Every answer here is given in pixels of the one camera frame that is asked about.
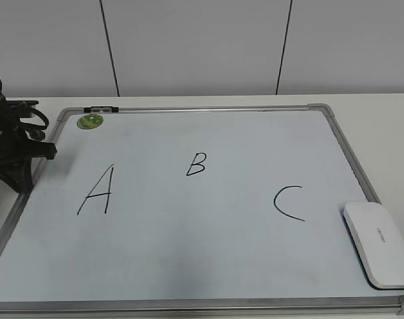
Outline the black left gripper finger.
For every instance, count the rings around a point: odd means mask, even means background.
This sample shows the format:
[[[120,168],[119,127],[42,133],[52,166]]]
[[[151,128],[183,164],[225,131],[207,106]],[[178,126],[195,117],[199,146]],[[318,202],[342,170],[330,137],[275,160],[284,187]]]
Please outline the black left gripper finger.
[[[0,164],[0,180],[17,193],[30,193],[33,190],[31,164],[32,159]]]

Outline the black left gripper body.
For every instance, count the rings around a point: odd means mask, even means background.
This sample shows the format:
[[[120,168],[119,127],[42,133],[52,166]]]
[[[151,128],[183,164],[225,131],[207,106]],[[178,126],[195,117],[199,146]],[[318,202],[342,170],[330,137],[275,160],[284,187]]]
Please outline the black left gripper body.
[[[32,158],[54,159],[56,146],[43,141],[49,119],[36,109],[38,103],[0,96],[0,164]]]

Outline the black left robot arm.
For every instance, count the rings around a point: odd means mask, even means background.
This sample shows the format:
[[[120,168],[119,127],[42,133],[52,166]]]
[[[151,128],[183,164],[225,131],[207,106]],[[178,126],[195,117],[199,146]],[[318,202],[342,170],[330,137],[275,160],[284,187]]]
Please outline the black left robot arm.
[[[2,87],[0,78],[0,180],[17,193],[30,193],[32,160],[52,160],[57,153],[43,141],[49,119],[35,108],[37,100],[7,100]]]

